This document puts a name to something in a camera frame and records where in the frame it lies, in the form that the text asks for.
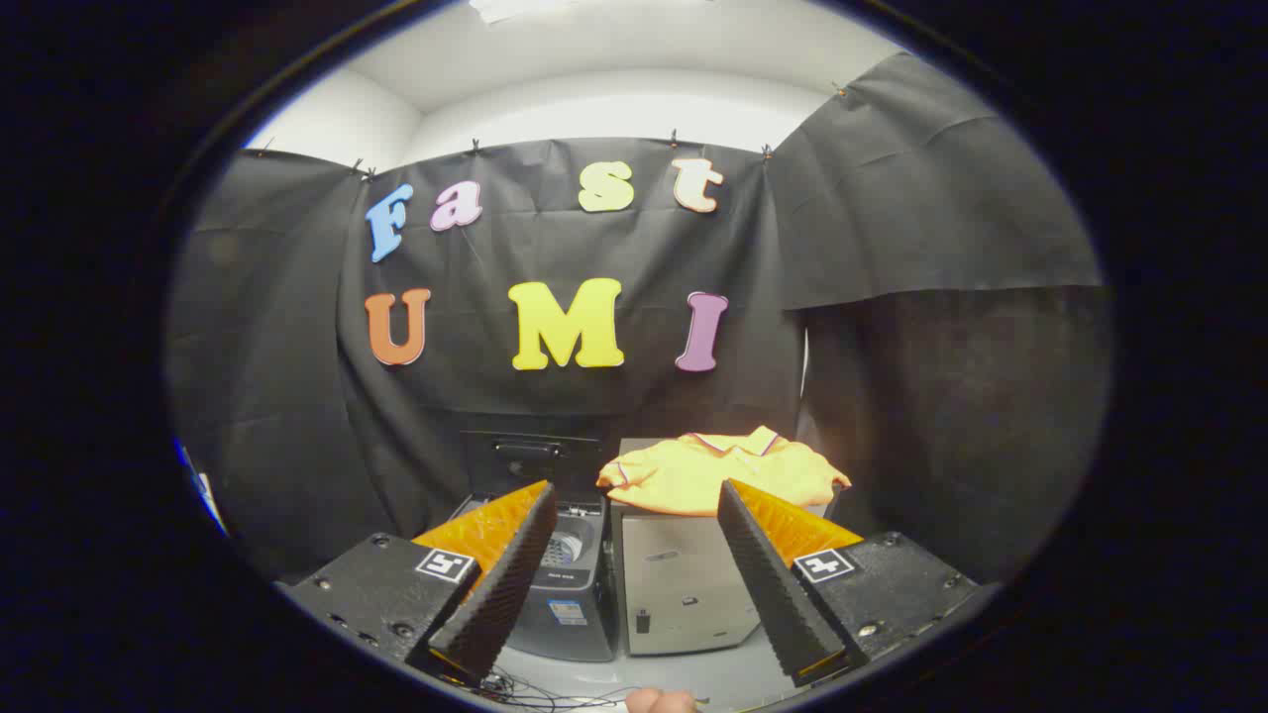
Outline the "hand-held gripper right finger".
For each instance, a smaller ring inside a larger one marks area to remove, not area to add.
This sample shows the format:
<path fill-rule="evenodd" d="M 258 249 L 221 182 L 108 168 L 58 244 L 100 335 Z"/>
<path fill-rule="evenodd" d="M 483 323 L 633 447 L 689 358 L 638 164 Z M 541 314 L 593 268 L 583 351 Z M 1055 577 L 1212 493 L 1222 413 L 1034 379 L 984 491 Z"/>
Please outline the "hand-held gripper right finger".
<path fill-rule="evenodd" d="M 898 532 L 862 538 L 728 480 L 719 524 L 781 671 L 806 688 L 896 653 L 980 585 Z"/>

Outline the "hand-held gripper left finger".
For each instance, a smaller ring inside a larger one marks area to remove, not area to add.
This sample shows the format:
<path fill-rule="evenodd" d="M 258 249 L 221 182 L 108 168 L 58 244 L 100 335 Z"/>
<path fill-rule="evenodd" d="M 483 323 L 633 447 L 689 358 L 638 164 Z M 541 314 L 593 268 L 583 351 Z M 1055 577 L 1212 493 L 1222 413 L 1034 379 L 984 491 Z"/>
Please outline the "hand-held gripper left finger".
<path fill-rule="evenodd" d="M 557 521 L 553 483 L 527 483 L 413 539 L 372 534 L 281 594 L 349 644 L 476 688 L 507 644 Z"/>

